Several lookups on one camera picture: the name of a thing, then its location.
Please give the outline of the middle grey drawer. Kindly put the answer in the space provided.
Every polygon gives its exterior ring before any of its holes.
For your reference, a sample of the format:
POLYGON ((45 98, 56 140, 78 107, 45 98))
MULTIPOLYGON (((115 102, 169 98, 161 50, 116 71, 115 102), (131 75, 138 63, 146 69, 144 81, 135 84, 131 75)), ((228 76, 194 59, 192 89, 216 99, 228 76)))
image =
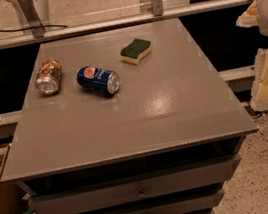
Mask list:
POLYGON ((102 214, 184 214, 197 212, 197 210, 203 211, 204 209, 214 208, 221 202, 223 195, 221 189, 210 190, 171 198, 170 200, 151 201, 145 205, 132 206, 102 214))

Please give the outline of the green and yellow sponge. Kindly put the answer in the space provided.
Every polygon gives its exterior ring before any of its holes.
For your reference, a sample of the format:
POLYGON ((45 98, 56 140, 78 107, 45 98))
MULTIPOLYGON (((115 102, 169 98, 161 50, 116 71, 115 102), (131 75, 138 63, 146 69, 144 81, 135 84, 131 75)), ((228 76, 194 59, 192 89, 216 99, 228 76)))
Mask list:
POLYGON ((120 52, 120 60, 138 65, 140 61, 151 53, 152 45, 148 40, 134 39, 132 43, 124 47, 120 52))

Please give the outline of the grey drawer cabinet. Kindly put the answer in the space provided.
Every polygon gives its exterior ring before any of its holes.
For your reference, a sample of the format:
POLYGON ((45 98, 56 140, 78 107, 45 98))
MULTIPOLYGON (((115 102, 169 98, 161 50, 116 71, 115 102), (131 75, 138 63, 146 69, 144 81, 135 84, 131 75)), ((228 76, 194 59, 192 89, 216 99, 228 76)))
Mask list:
MULTIPOLYGON (((47 97, 28 89, 2 175, 30 199, 239 155, 258 128, 178 19, 45 43, 38 54, 60 60, 61 87, 47 97), (121 61, 138 38, 151 53, 121 61), (82 88, 85 66, 115 71, 118 91, 82 88)), ((223 191, 225 182, 82 214, 223 191)))

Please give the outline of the blue pepsi can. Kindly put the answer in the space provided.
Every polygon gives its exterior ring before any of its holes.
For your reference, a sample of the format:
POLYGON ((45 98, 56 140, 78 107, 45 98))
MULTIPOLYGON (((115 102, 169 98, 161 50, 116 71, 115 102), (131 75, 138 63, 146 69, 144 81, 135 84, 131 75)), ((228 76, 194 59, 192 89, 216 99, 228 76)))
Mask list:
POLYGON ((77 83, 84 89, 111 95, 120 88, 119 75, 115 71, 85 66, 77 71, 76 76, 77 83))

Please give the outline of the metal window frame rail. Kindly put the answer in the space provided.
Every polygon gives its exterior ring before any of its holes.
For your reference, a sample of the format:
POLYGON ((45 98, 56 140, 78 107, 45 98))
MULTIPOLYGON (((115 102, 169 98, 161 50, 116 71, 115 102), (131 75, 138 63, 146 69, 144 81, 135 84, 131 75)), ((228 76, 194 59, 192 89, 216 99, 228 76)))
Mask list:
POLYGON ((137 24, 144 24, 170 18, 188 16, 198 14, 200 12, 213 11, 225 8, 238 7, 244 4, 251 4, 253 0, 210 0, 205 2, 193 3, 179 8, 164 10, 161 15, 153 13, 136 15, 124 18, 105 20, 103 22, 61 28, 54 31, 46 31, 42 37, 34 37, 33 35, 23 35, 10 38, 0 39, 0 49, 24 46, 36 43, 62 40, 68 37, 81 36, 93 33, 99 33, 106 30, 131 27, 137 24))

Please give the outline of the top grey drawer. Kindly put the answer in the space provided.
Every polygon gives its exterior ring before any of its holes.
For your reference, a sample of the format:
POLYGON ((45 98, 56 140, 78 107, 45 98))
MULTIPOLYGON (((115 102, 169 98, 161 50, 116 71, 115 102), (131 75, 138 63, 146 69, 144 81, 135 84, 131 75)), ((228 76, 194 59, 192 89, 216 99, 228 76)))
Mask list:
POLYGON ((240 161, 239 155, 219 157, 98 183, 91 187, 35 196, 29 202, 31 207, 41 214, 82 214, 201 186, 220 184, 232 177, 240 161))

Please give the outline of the gold patterned drink can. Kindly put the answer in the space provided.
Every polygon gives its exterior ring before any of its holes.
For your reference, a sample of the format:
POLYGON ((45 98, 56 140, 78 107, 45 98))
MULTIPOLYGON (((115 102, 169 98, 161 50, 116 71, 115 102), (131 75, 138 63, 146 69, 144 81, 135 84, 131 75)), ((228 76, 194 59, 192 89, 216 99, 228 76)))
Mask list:
POLYGON ((46 59, 40 65, 35 86, 38 91, 45 95, 57 93, 62 76, 62 65, 55 59, 46 59))

